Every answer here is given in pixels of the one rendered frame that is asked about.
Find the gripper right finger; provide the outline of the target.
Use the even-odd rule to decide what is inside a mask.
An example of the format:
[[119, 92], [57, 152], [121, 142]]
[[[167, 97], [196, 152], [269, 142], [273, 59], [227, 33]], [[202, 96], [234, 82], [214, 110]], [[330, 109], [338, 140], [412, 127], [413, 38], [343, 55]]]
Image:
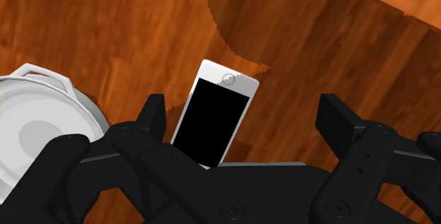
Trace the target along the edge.
[[315, 126], [339, 161], [312, 200], [310, 224], [415, 224], [378, 201], [384, 183], [441, 224], [441, 132], [404, 138], [333, 93], [321, 94]]

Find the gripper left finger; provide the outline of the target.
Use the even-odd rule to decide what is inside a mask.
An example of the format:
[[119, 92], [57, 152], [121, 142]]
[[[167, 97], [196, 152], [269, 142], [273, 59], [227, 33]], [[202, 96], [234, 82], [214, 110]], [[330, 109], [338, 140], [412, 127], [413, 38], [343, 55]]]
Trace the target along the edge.
[[0, 205], [0, 224], [83, 224], [99, 197], [94, 189], [74, 196], [76, 171], [92, 177], [98, 151], [115, 151], [137, 177], [143, 224], [255, 224], [255, 209], [243, 196], [169, 143], [165, 103], [150, 95], [136, 121], [110, 127], [91, 143], [83, 134], [52, 139]]

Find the white smartphone with black screen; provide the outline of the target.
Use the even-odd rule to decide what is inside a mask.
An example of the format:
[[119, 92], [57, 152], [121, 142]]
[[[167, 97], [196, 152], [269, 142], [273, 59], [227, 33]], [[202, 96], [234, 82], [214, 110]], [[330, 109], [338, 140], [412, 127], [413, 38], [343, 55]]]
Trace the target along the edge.
[[219, 166], [258, 87], [255, 78], [203, 60], [171, 144], [205, 169]]

